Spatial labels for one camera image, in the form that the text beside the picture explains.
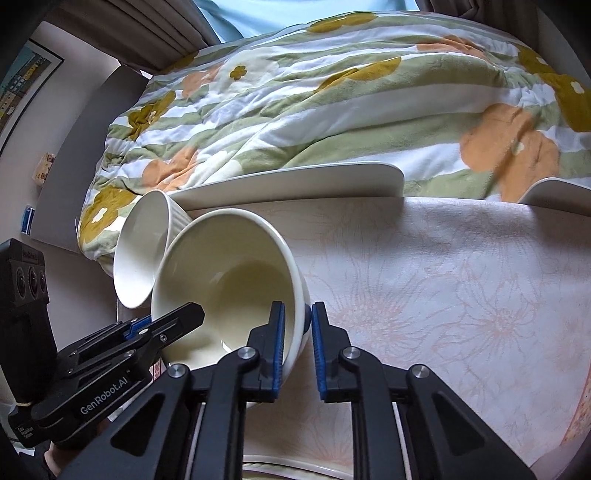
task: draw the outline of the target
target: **painting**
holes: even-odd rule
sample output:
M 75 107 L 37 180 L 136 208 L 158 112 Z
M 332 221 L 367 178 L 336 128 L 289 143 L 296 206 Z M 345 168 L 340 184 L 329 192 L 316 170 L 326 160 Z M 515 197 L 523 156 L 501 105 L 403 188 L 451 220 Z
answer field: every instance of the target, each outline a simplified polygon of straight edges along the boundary
M 0 83 L 0 154 L 22 113 L 51 74 L 64 61 L 28 40 Z

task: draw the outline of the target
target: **cream bowl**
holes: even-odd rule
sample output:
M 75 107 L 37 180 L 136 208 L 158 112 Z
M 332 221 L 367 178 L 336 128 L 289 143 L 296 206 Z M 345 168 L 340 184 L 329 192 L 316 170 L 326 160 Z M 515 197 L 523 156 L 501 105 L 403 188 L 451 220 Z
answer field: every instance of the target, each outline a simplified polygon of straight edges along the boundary
M 129 309 L 148 304 L 166 249 L 193 219 L 166 193 L 153 190 L 131 209 L 119 234 L 113 282 Z
M 205 311 L 203 325 L 167 347 L 165 360 L 190 369 L 217 363 L 268 322 L 274 300 L 285 304 L 285 380 L 309 336 L 310 305 L 289 247 L 269 222 L 247 210 L 202 215 L 173 241 L 156 276 L 152 318 L 188 301 Z

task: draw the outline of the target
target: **curtain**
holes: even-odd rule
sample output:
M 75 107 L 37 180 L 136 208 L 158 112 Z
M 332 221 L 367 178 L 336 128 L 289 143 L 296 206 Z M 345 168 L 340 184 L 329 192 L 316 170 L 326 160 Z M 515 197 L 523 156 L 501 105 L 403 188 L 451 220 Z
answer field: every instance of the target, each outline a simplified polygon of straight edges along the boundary
M 538 49 L 538 9 L 531 0 L 417 0 L 421 10 L 498 28 Z
M 191 0 L 63 0 L 45 20 L 148 73 L 219 44 Z

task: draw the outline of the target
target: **camera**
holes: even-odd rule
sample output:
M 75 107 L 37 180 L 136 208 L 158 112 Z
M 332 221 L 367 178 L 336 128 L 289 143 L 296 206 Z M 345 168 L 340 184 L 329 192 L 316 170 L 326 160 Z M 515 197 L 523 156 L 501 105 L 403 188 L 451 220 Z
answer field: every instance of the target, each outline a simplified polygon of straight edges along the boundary
M 11 238 L 0 244 L 0 365 L 18 406 L 46 393 L 57 348 L 43 253 Z

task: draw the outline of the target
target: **metal screw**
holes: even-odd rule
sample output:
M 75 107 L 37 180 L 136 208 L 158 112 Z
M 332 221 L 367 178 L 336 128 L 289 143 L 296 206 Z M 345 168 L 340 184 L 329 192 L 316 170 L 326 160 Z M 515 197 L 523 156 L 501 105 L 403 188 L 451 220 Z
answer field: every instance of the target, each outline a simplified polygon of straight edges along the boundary
M 166 373 L 171 376 L 172 378 L 181 378 L 185 373 L 187 373 L 187 367 L 183 364 L 174 364 L 168 367 Z
M 359 350 L 356 346 L 348 346 L 347 348 L 343 348 L 343 356 L 349 360 L 355 360 L 356 358 L 359 358 L 360 355 L 361 350 Z
M 415 365 L 411 369 L 411 373 L 417 378 L 426 378 L 429 376 L 430 372 L 429 367 L 425 365 Z
M 248 360 L 256 355 L 256 350 L 251 346 L 243 346 L 238 349 L 238 356 L 244 360 Z

